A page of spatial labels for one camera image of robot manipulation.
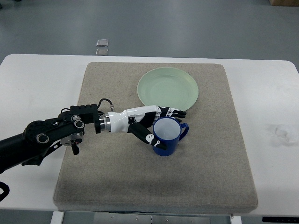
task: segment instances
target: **cable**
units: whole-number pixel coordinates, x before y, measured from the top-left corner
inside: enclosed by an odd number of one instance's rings
[[[70,111],[69,108],[64,108],[64,109],[62,109],[62,110],[60,111],[60,113],[62,113],[62,111],[64,111],[64,110],[68,110],[68,111]]]
[[[0,201],[2,201],[9,194],[9,187],[5,183],[0,182],[0,189],[3,190],[3,193],[0,194]]]
[[[108,101],[108,102],[110,103],[110,105],[113,106],[112,102],[111,102],[109,99],[103,98],[103,99],[101,99],[101,100],[99,101],[99,104],[98,104],[98,107],[97,107],[97,108],[100,107],[102,101],[104,101],[104,100],[105,100],[105,101]]]

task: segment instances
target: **metal plate on floor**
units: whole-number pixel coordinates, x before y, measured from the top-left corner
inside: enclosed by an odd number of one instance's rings
[[[108,55],[108,49],[97,49],[96,55],[106,56]]]
[[[97,47],[107,47],[108,42],[109,42],[109,40],[107,40],[107,39],[98,40]]]

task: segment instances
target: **white robotic hand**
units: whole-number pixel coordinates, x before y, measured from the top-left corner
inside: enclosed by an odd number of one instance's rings
[[[107,130],[111,133],[128,132],[134,134],[141,141],[166,149],[166,145],[160,142],[147,128],[151,127],[160,117],[184,118],[186,112],[159,106],[143,106],[124,110],[121,113],[108,112],[106,114]]]

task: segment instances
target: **felt pad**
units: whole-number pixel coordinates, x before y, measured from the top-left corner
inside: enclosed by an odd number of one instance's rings
[[[184,122],[189,133],[161,157],[131,133],[95,134],[86,125],[80,154],[67,148],[54,204],[59,210],[173,214],[246,213],[257,195],[225,70],[220,64],[90,63],[78,105],[110,99],[116,112],[143,106],[137,84],[148,71],[175,67],[199,87]],[[103,101],[99,110],[110,111]]]

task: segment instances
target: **cardboard box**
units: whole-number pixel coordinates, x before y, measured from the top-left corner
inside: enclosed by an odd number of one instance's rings
[[[299,0],[269,0],[272,6],[299,6]]]

